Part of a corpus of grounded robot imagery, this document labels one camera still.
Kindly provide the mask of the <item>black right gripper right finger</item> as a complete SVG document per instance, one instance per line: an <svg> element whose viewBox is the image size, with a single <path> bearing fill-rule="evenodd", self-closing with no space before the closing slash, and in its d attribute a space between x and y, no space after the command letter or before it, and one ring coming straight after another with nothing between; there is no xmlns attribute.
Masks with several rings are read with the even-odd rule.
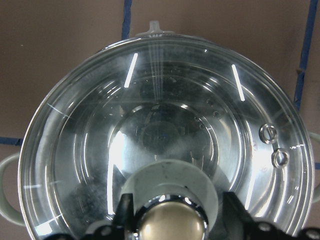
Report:
<svg viewBox="0 0 320 240"><path fill-rule="evenodd" d="M255 238L256 223L234 192L223 193L222 220L228 238Z"/></svg>

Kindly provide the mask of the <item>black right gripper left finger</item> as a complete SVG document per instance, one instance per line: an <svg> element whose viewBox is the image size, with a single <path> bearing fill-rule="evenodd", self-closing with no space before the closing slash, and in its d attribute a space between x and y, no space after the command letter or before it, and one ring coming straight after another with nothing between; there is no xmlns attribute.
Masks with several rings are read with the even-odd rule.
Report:
<svg viewBox="0 0 320 240"><path fill-rule="evenodd" d="M130 235L133 232L134 200L132 193L124 193L120 197L114 218L112 220L113 235Z"/></svg>

